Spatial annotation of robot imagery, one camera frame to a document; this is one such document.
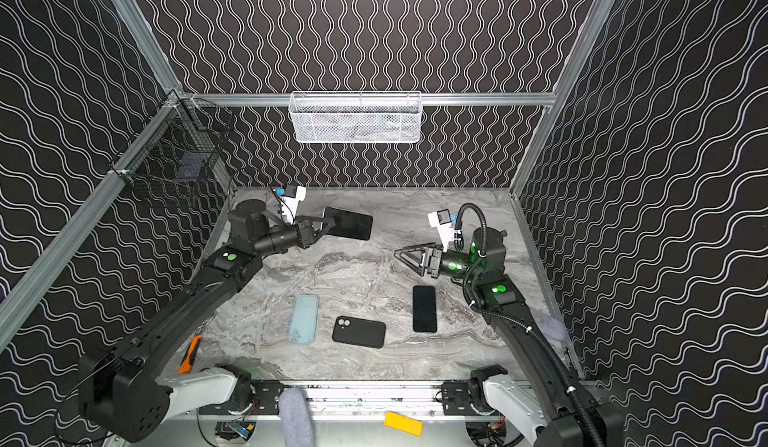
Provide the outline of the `white smartphone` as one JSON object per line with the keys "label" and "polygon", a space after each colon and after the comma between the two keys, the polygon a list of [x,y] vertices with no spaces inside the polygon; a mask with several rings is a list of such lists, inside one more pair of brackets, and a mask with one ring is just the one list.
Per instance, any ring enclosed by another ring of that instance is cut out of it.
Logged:
{"label": "white smartphone", "polygon": [[323,218],[333,223],[331,227],[324,227],[327,235],[360,241],[371,237],[374,219],[370,215],[327,207]]}

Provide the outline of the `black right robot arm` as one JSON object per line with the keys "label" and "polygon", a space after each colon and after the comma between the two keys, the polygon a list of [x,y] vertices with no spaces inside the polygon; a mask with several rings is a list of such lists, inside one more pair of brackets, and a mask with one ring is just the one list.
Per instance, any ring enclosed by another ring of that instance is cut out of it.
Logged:
{"label": "black right robot arm", "polygon": [[426,243],[394,256],[421,277],[446,276],[459,285],[468,307],[499,335],[525,375],[528,390],[502,372],[477,374],[474,409],[502,415],[507,431],[533,446],[622,445],[618,409],[598,400],[566,366],[506,274],[506,235],[478,228],[466,251]]}

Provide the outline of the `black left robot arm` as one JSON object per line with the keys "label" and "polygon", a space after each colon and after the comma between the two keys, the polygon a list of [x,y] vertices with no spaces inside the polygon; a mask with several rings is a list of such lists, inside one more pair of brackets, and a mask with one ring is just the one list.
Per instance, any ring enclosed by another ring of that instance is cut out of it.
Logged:
{"label": "black left robot arm", "polygon": [[82,418],[130,442],[148,437],[171,412],[173,388],[157,378],[176,350],[259,272],[265,258],[307,249],[341,225],[341,212],[299,216],[292,224],[260,200],[228,214],[227,242],[204,262],[181,294],[103,355],[84,355],[76,386]]}

